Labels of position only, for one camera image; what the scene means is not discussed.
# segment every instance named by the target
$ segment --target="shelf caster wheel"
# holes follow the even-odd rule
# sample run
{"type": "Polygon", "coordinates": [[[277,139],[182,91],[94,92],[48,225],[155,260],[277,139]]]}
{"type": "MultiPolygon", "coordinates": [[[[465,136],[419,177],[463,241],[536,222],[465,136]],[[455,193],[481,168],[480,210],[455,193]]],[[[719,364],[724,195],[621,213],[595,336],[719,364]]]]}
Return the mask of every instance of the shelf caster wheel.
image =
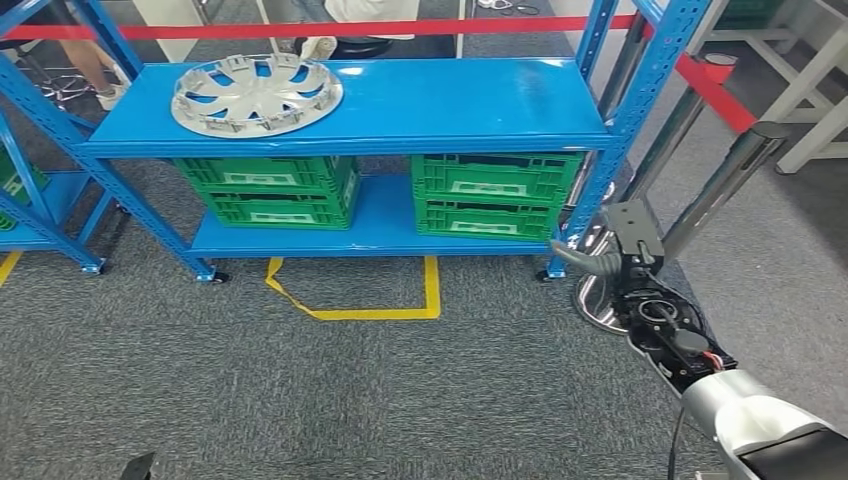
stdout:
{"type": "Polygon", "coordinates": [[[111,268],[112,268],[111,265],[106,265],[106,264],[100,265],[98,267],[83,267],[82,273],[84,273],[88,276],[91,276],[91,277],[99,277],[100,275],[104,275],[106,273],[109,273],[109,270],[111,268]]]}
{"type": "Polygon", "coordinates": [[[553,282],[553,281],[554,281],[554,279],[553,279],[553,278],[551,278],[551,277],[548,275],[548,271],[547,271],[547,270],[541,270],[541,271],[539,271],[539,272],[536,272],[536,281],[537,281],[537,282],[540,282],[540,283],[551,283],[551,282],[553,282]]]}
{"type": "Polygon", "coordinates": [[[212,280],[209,283],[227,283],[230,281],[230,274],[224,272],[215,272],[215,276],[212,277],[212,280]]]}

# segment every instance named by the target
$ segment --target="blue metal shelf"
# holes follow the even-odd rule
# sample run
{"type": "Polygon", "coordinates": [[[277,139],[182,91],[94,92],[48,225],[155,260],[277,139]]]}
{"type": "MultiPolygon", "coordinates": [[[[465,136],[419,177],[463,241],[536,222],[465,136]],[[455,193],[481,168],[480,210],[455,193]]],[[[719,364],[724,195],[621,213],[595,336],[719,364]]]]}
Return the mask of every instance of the blue metal shelf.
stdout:
{"type": "Polygon", "coordinates": [[[171,97],[189,65],[147,65],[82,148],[112,158],[380,155],[594,150],[617,138],[573,59],[327,64],[345,89],[336,111],[295,132],[244,140],[206,137],[177,124],[171,97]]]}
{"type": "Polygon", "coordinates": [[[419,255],[532,255],[546,243],[419,235],[412,185],[406,175],[362,179],[349,230],[231,228],[207,213],[190,253],[206,258],[370,257],[419,255]]]}
{"type": "MultiPolygon", "coordinates": [[[[710,3],[668,0],[663,10],[659,0],[634,1],[654,33],[635,63],[632,81],[617,108],[603,119],[587,80],[617,0],[594,0],[576,59],[328,62],[345,88],[338,110],[313,125],[276,137],[225,140],[180,127],[171,117],[170,102],[176,80],[189,65],[141,64],[98,0],[73,2],[134,83],[90,138],[2,55],[0,92],[201,281],[215,278],[206,257],[541,253],[546,250],[543,244],[418,236],[412,224],[409,185],[380,177],[366,180],[364,204],[348,232],[232,229],[207,215],[189,245],[121,177],[111,159],[594,150],[597,154],[568,225],[556,233],[576,247],[710,3]]],[[[45,3],[25,0],[22,8],[0,16],[0,34],[45,3]]],[[[16,208],[8,201],[6,205],[16,208]]],[[[102,212],[103,205],[97,212],[102,212]]],[[[27,217],[25,211],[17,213],[27,217]]],[[[31,220],[28,225],[38,230],[41,223],[31,220]]],[[[66,247],[66,254],[76,255],[81,264],[96,263],[80,245],[63,243],[62,232],[45,228],[41,233],[53,235],[56,244],[66,247]]],[[[564,276],[564,265],[554,257],[547,273],[564,276]]]]}
{"type": "MultiPolygon", "coordinates": [[[[74,209],[91,178],[85,172],[47,172],[50,183],[42,192],[44,201],[57,225],[62,225],[74,209]]],[[[8,232],[0,232],[0,251],[55,250],[55,244],[32,228],[18,224],[8,232]]]]}

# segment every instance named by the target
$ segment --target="black cable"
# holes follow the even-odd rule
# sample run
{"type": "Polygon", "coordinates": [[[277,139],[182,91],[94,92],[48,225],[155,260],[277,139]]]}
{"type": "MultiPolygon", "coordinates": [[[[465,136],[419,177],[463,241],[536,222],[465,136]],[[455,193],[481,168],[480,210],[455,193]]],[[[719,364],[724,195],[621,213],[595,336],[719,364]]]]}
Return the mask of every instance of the black cable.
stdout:
{"type": "Polygon", "coordinates": [[[680,330],[680,325],[677,323],[677,319],[674,318],[674,316],[671,314],[671,312],[669,312],[668,310],[663,308],[662,305],[656,305],[655,304],[653,307],[654,307],[654,312],[658,313],[661,317],[665,318],[665,321],[668,322],[669,325],[674,327],[675,330],[680,330]]]}
{"type": "Polygon", "coordinates": [[[715,335],[713,334],[712,329],[710,328],[709,324],[706,321],[706,317],[704,316],[704,312],[701,311],[701,308],[695,302],[684,297],[682,293],[680,293],[677,290],[675,290],[674,288],[670,287],[667,283],[663,282],[662,280],[660,280],[659,278],[654,276],[651,272],[648,272],[648,278],[650,278],[651,280],[656,282],[659,286],[665,288],[666,290],[668,290],[669,292],[674,294],[681,302],[684,302],[687,305],[689,305],[689,307],[692,308],[692,311],[695,312],[695,317],[697,317],[697,318],[693,319],[696,322],[695,327],[698,328],[699,330],[701,330],[704,333],[704,335],[706,335],[707,337],[709,337],[713,341],[715,341],[715,335]]]}
{"type": "Polygon", "coordinates": [[[681,408],[680,413],[677,415],[677,422],[674,425],[674,434],[671,437],[671,449],[668,451],[667,480],[674,480],[674,471],[677,469],[677,444],[680,442],[680,427],[683,425],[685,413],[685,410],[681,408]]]}

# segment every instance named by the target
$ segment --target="crate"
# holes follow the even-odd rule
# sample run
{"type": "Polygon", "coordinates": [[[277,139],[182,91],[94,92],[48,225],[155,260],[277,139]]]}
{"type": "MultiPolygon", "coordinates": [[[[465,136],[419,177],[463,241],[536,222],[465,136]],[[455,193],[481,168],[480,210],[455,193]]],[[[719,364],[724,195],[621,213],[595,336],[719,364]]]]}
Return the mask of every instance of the crate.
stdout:
{"type": "Polygon", "coordinates": [[[414,155],[415,195],[561,206],[571,191],[583,155],[582,152],[414,155]]]}
{"type": "Polygon", "coordinates": [[[768,27],[785,0],[730,0],[716,30],[755,30],[768,27]]]}
{"type": "Polygon", "coordinates": [[[224,225],[344,230],[353,219],[359,182],[351,170],[338,193],[199,193],[224,225]]]}
{"type": "MultiPolygon", "coordinates": [[[[35,165],[30,164],[30,168],[32,169],[33,181],[39,190],[43,190],[48,182],[47,175],[36,168],[35,165]]],[[[29,205],[29,194],[27,194],[26,188],[24,188],[24,182],[15,170],[12,159],[9,158],[9,155],[2,148],[0,148],[0,188],[14,197],[15,200],[24,205],[29,205]]],[[[11,230],[15,228],[16,224],[17,221],[13,218],[0,213],[0,231],[11,230]]]]}
{"type": "Polygon", "coordinates": [[[197,190],[329,194],[351,171],[354,157],[181,158],[176,166],[197,190]]]}
{"type": "Polygon", "coordinates": [[[418,233],[501,240],[550,240],[559,207],[416,199],[418,233]]]}

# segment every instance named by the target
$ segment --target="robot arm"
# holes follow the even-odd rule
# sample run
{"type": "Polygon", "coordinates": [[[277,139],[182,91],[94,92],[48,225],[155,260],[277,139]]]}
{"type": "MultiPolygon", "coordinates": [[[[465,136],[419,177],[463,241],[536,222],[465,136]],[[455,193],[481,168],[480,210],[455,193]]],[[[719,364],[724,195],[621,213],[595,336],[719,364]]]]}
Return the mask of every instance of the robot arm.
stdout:
{"type": "Polygon", "coordinates": [[[679,397],[713,440],[733,480],[848,478],[848,439],[777,398],[711,338],[696,305],[657,278],[664,251],[642,201],[612,205],[619,252],[554,252],[593,275],[613,276],[612,307],[628,345],[679,397]]]}

